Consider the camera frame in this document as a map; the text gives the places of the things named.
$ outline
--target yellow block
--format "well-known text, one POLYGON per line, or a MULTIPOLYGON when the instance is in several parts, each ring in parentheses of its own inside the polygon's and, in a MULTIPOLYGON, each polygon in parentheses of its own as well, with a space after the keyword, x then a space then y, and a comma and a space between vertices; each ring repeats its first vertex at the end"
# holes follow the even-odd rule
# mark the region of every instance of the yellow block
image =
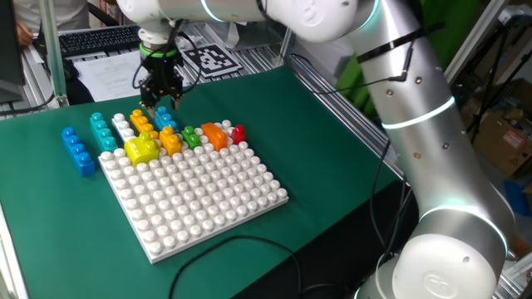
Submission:
POLYGON ((130 121, 139 133, 150 133, 152 140, 159 139, 159 133, 155 131, 155 128, 150 124, 144 114, 142 114, 141 110, 134 110, 133 114, 130 115, 130 121))
POLYGON ((170 157, 175 153, 181 152, 180 139, 174 134, 174 129, 171 127, 165 127, 160 132, 160 142, 163 144, 163 147, 170 157))
POLYGON ((124 144, 124 150, 126 150, 126 154, 133 166, 159 158, 157 145, 151 140, 150 134, 146 132, 140 133, 139 137, 127 141, 124 144))

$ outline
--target keyboard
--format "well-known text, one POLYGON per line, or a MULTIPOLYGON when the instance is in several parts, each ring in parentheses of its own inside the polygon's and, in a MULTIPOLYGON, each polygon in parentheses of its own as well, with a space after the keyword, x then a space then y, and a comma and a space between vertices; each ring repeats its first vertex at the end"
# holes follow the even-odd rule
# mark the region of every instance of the keyboard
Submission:
POLYGON ((119 51, 140 44, 138 26, 109 27, 88 32, 67 33, 59 36, 63 58, 96 53, 119 51))

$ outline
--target building block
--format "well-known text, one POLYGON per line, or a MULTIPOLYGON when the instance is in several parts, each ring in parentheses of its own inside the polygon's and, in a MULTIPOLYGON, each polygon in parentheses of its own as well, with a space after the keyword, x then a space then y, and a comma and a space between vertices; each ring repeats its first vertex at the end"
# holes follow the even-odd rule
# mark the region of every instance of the building block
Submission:
POLYGON ((96 112, 91 116, 91 130, 102 152, 118 149, 115 137, 113 137, 111 130, 107 127, 107 123, 103 120, 101 113, 96 112))
POLYGON ((244 141, 220 152, 206 143, 136 167, 125 157, 117 149, 99 161, 151 263, 288 202, 287 190, 244 141))
POLYGON ((124 144, 124 150, 126 150, 133 166, 159 158, 159 149, 147 132, 140 133, 139 137, 128 140, 124 144))
POLYGON ((115 127, 118 135, 122 139, 122 142, 126 143, 129 140, 135 138, 135 131, 130 127, 130 123, 127 122, 123 114, 118 113, 112 119, 113 126, 115 127))
POLYGON ((242 125, 236 125, 231 132, 231 139, 233 144, 238 145, 242 141, 246 141, 246 133, 242 125))
POLYGON ((144 114, 142 114, 141 110, 134 110, 133 114, 130 115, 130 121, 139 133, 149 133, 152 140, 159 139, 159 133, 155 131, 155 128, 150 124, 144 114))
POLYGON ((174 130, 174 133, 179 133, 180 130, 177 127, 177 123, 172 119, 172 115, 168 113, 166 107, 159 107, 155 112, 155 125, 162 131, 165 127, 169 126, 174 130))
POLYGON ((166 150, 166 153, 171 157, 176 153, 181 152, 180 138, 174 134, 174 130, 167 126, 159 134, 160 142, 166 150))
POLYGON ((214 149, 220 151, 227 147, 227 135, 213 123, 201 126, 203 134, 209 138, 209 142, 214 145, 214 149))
POLYGON ((183 140, 189 145, 189 148, 193 150, 196 146, 201 146, 200 137, 194 132, 194 128, 191 126, 185 127, 181 132, 183 140))
POLYGON ((65 128, 61 133, 61 139, 80 175, 86 177, 94 174, 94 162, 89 153, 86 152, 85 145, 81 143, 74 129, 71 127, 65 128))

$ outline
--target red block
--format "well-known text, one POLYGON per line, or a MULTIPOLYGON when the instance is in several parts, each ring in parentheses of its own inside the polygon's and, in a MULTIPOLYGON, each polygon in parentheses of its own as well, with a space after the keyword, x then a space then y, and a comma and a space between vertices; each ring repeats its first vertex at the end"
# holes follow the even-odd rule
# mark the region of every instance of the red block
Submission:
POLYGON ((231 139, 233 140, 233 144, 235 145, 239 144, 242 141, 246 141, 246 132, 242 125, 237 125, 234 127, 233 133, 231 133, 231 139))

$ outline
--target cyan block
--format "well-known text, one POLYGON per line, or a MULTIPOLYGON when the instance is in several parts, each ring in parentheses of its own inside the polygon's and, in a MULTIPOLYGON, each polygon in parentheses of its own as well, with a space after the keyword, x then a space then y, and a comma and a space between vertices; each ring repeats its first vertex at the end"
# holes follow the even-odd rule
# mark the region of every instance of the cyan block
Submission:
POLYGON ((172 119, 172 115, 168 113, 166 107, 159 107, 159 109, 155 111, 155 125, 157 125, 159 131, 162 131, 165 127, 169 126, 174 130, 174 133, 177 134, 180 132, 177 123, 172 119))
POLYGON ((94 162, 89 153, 86 152, 85 145, 81 143, 74 129, 66 127, 61 133, 61 139, 80 175, 86 177, 87 175, 94 174, 94 162))
POLYGON ((113 137, 111 130, 107 127, 107 123, 99 112, 91 116, 91 131, 102 152, 113 152, 118 149, 115 137, 113 137))

